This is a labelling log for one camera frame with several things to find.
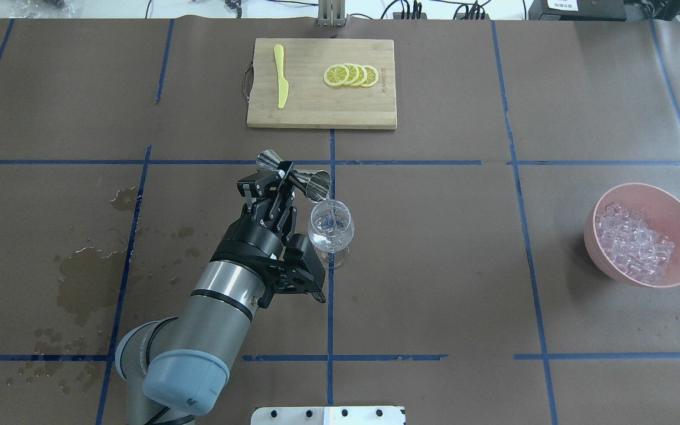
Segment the glass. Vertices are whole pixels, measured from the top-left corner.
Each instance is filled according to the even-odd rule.
[[[308,235],[319,251],[324,264],[333,256],[333,267],[337,269],[350,253],[348,245],[353,240],[355,228],[351,211],[343,202],[329,199],[313,206],[308,220]]]

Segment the bowl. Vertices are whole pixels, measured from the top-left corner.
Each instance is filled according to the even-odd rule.
[[[598,212],[601,212],[610,204],[619,204],[629,210],[645,210],[650,218],[650,228],[668,237],[668,240],[675,245],[666,274],[655,285],[638,282],[626,276],[616,268],[615,264],[603,252],[597,232],[594,231],[594,219]],[[625,185],[615,186],[602,195],[589,214],[584,226],[584,245],[597,268],[618,280],[618,282],[638,287],[677,287],[680,285],[680,201],[663,189],[644,183],[626,183]]]

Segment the wooden cutting board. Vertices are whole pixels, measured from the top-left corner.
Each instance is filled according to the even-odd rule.
[[[287,103],[277,108],[274,46],[285,48]],[[371,65],[380,71],[372,87],[329,87],[324,71],[333,64]],[[395,129],[395,54],[392,40],[346,38],[257,38],[249,127],[280,129]]]

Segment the glass base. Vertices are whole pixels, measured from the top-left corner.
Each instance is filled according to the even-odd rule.
[[[345,249],[336,253],[327,253],[326,251],[321,250],[316,250],[316,252],[319,253],[319,258],[322,260],[322,265],[329,270],[330,266],[332,266],[332,269],[337,269],[340,267],[351,254],[351,248],[345,247]]]

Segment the white bracket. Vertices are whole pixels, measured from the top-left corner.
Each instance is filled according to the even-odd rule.
[[[406,425],[400,406],[319,406],[260,408],[251,425]]]
[[[319,26],[344,27],[348,17],[345,15],[345,0],[319,0]]]

